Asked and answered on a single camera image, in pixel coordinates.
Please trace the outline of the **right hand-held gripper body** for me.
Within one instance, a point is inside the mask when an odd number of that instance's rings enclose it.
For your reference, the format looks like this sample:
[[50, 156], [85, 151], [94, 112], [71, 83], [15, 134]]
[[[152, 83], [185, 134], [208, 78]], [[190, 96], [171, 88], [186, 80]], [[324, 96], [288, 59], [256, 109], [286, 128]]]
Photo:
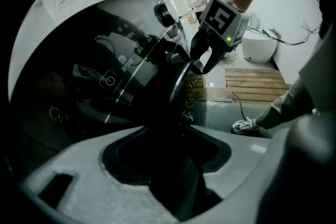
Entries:
[[250, 18], [231, 0], [210, 0], [200, 16], [199, 29], [210, 34], [211, 43], [225, 43], [231, 52], [242, 42]]

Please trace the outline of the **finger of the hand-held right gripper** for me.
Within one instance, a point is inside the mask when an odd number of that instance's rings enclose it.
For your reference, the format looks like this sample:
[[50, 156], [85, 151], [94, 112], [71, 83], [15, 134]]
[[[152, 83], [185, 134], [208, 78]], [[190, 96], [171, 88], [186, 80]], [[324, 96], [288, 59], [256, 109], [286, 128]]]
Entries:
[[209, 49], [211, 42], [210, 34], [204, 29], [199, 29], [191, 41], [190, 59], [199, 60]]
[[202, 43], [202, 50], [211, 48], [212, 53], [206, 62], [202, 74], [208, 74], [228, 52], [228, 46], [225, 43]]

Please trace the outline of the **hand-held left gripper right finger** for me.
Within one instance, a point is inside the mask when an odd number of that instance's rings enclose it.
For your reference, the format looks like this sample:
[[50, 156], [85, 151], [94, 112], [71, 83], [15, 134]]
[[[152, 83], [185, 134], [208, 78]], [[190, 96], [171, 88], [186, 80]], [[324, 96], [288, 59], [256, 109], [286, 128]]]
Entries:
[[260, 186], [253, 171], [270, 140], [239, 136], [193, 125], [191, 131], [215, 143], [218, 152], [205, 163], [206, 187], [222, 198], [215, 207], [189, 223], [256, 223]]

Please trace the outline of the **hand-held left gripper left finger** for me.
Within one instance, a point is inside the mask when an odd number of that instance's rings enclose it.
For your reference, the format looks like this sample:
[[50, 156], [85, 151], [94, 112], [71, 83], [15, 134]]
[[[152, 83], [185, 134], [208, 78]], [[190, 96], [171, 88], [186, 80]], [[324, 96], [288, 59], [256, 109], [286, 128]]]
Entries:
[[178, 223], [147, 184], [122, 183], [103, 165], [108, 145], [144, 129], [135, 127], [73, 144], [34, 170], [23, 184], [40, 195], [56, 175], [72, 176], [56, 208], [76, 223]]

